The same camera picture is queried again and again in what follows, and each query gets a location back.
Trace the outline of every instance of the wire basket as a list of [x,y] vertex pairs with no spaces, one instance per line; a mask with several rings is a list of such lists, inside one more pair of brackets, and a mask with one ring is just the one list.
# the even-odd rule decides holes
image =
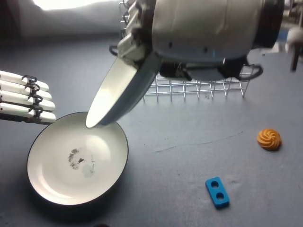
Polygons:
[[[122,20],[120,21],[121,31],[126,30],[126,23],[128,22],[128,10],[125,7],[123,2],[119,3],[119,10],[121,14]],[[240,75],[249,76],[253,74],[253,67],[245,67],[240,73]],[[152,83],[149,90],[143,97],[145,101],[146,96],[156,96],[157,100],[161,95],[169,95],[172,99],[173,95],[183,95],[184,98],[186,96],[197,96],[200,98],[201,93],[205,94],[205,97],[214,97],[215,93],[225,94],[225,97],[228,97],[230,92],[239,92],[242,97],[245,97],[247,88],[250,84],[249,80],[239,81],[236,78],[228,78],[220,81],[212,81],[212,82],[202,82],[197,80],[192,81],[179,81],[179,80],[169,80],[167,78],[162,77],[160,74],[157,75],[156,79]]]

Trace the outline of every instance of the orange swirl object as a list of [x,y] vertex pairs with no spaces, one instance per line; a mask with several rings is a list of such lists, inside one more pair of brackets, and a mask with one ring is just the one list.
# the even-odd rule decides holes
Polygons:
[[282,144],[280,134],[273,129],[264,129],[259,132],[257,141],[265,150],[276,151]]

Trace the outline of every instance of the plate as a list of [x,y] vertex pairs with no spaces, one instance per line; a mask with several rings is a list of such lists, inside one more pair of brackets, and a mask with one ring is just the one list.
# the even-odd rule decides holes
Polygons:
[[86,126],[107,125],[131,111],[155,80],[161,59],[151,53],[139,69],[117,58],[103,80],[86,118]]
[[85,126],[87,113],[73,113],[46,127],[27,160],[34,190],[60,205],[79,205],[107,192],[128,158],[128,142],[119,124]]

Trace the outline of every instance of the tabletop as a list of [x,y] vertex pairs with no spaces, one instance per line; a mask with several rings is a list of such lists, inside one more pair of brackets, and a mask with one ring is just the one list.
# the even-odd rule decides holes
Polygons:
[[[116,39],[13,43],[0,47],[0,70],[47,83],[55,114],[88,111],[115,58]],[[303,67],[286,53],[251,52],[264,74],[245,98],[146,97],[118,122],[129,159],[114,194],[86,220],[56,218],[34,203],[26,163],[42,125],[0,121],[0,226],[263,227],[297,226],[303,207]],[[277,130],[283,145],[263,150],[257,134]],[[216,210],[205,181],[219,176],[230,206]]]

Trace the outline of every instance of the white bowl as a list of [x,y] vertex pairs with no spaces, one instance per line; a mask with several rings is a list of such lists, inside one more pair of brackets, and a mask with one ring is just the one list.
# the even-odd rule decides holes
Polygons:
[[34,141],[27,173],[35,191],[60,205],[79,205],[108,191],[123,172],[128,143],[120,125],[85,126],[73,113],[46,127]]

